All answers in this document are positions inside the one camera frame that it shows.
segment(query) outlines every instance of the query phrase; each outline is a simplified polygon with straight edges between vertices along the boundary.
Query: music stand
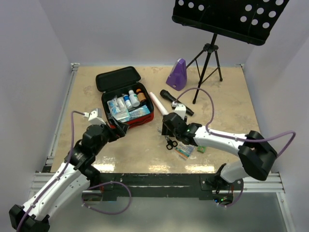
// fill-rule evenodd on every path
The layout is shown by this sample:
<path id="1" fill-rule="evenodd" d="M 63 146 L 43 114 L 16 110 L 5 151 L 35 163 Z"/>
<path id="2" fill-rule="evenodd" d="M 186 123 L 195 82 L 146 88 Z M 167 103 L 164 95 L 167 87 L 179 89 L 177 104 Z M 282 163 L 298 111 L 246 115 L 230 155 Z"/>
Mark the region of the music stand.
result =
<path id="1" fill-rule="evenodd" d="M 202 73 L 199 73 L 198 87 L 215 71 L 219 71 L 222 81 L 220 63 L 215 45 L 217 35 L 223 35 L 249 44 L 261 46 L 289 0 L 175 0 L 172 20 L 183 26 L 189 26 L 213 33 L 211 43 L 204 45 L 203 50 L 187 65 L 187 68 L 204 52 L 207 52 Z M 217 68 L 205 79 L 204 75 L 215 52 Z M 198 90 L 193 99 L 197 101 Z"/>

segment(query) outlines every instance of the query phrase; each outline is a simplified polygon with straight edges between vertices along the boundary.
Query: black case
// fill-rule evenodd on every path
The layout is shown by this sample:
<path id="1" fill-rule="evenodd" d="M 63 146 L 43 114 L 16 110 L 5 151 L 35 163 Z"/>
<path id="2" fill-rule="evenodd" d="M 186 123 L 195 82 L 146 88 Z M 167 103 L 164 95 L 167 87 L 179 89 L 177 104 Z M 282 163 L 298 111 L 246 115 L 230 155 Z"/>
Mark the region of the black case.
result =
<path id="1" fill-rule="evenodd" d="M 108 119 L 108 122 L 111 126 L 113 126 L 113 123 L 109 120 L 108 117 L 108 114 L 110 114 L 110 110 L 108 108 L 107 101 L 113 99 L 115 96 L 122 97 L 122 94 L 129 95 L 129 90 L 133 90 L 136 93 L 136 90 L 138 88 L 142 90 L 147 99 L 146 105 L 150 111 L 150 114 L 136 118 L 126 123 L 130 125 L 129 128 L 132 128 L 153 120 L 154 105 L 150 100 L 150 97 L 148 95 L 145 86 L 139 81 L 140 81 L 140 75 L 136 71 L 136 69 L 132 66 L 111 72 L 101 73 L 96 76 L 96 85 L 98 90 L 100 92 L 103 92 L 101 100 L 106 118 Z"/>

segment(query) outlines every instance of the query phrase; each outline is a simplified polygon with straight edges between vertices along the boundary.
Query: green sponge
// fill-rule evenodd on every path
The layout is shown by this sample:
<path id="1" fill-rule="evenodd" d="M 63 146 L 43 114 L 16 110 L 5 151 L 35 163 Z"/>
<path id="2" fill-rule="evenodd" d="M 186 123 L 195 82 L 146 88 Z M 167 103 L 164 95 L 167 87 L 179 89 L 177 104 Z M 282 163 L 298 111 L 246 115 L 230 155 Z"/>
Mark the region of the green sponge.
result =
<path id="1" fill-rule="evenodd" d="M 205 146 L 198 146 L 197 151 L 200 152 L 200 153 L 205 153 L 206 147 Z"/>

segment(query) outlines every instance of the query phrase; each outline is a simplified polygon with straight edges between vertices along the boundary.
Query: table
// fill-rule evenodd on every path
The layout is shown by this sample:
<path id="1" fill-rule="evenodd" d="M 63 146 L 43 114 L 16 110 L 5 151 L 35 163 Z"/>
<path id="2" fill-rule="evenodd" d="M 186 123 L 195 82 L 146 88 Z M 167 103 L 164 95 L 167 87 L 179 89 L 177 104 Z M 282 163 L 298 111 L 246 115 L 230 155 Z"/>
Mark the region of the table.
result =
<path id="1" fill-rule="evenodd" d="M 97 90 L 95 77 L 99 73 L 120 68 L 122 67 L 82 66 L 79 68 L 56 147 L 52 172 L 59 168 L 70 149 L 70 112 L 72 110 L 90 112 L 93 108 L 103 109 L 102 93 Z M 172 67 L 138 66 L 135 68 L 141 75 L 140 82 L 145 85 L 147 91 L 153 92 L 162 100 L 167 110 L 171 111 L 170 103 L 162 99 L 159 93 L 162 89 L 166 89 L 175 97 L 181 93 L 181 91 L 173 90 L 165 84 Z M 209 67 L 206 76 L 213 69 Z M 241 67 L 222 67 L 221 70 L 223 82 L 219 81 L 218 73 L 215 73 L 202 85 L 202 88 L 212 96 L 215 106 L 215 117 L 210 127 L 233 133 L 259 131 Z M 185 89 L 197 87 L 198 72 L 196 67 L 190 67 L 187 70 L 187 75 L 188 81 Z M 188 123 L 195 122 L 205 125 L 211 117 L 210 101 L 206 94 L 199 92 L 196 104 L 192 104 L 194 94 L 194 90 L 189 91 L 180 98 L 180 101 L 195 112 L 192 117 L 188 116 Z M 77 141 L 81 139 L 89 123 L 82 116 L 76 115 L 74 125 L 74 141 Z M 129 129 L 124 138 L 106 144 L 96 156 L 93 166 L 101 172 L 116 173 L 213 173 L 223 163 L 238 160 L 236 156 L 210 147 L 207 147 L 204 154 L 195 150 L 188 160 L 183 160 L 175 151 L 166 149 L 166 140 L 158 133 L 157 127 L 162 127 L 162 116 L 155 107 L 153 121 Z"/>

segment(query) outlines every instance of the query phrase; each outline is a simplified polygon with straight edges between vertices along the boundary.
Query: scissors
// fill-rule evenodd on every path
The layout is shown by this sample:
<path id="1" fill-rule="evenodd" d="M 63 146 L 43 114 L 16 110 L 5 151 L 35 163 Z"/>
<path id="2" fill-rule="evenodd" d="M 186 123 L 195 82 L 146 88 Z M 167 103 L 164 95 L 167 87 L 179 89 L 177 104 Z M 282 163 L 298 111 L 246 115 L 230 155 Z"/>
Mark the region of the scissors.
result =
<path id="1" fill-rule="evenodd" d="M 172 150 L 174 147 L 178 146 L 177 141 L 171 140 L 170 137 L 167 136 L 167 135 L 164 135 L 164 137 L 165 137 L 166 141 L 168 142 L 168 144 L 166 145 L 167 150 Z"/>

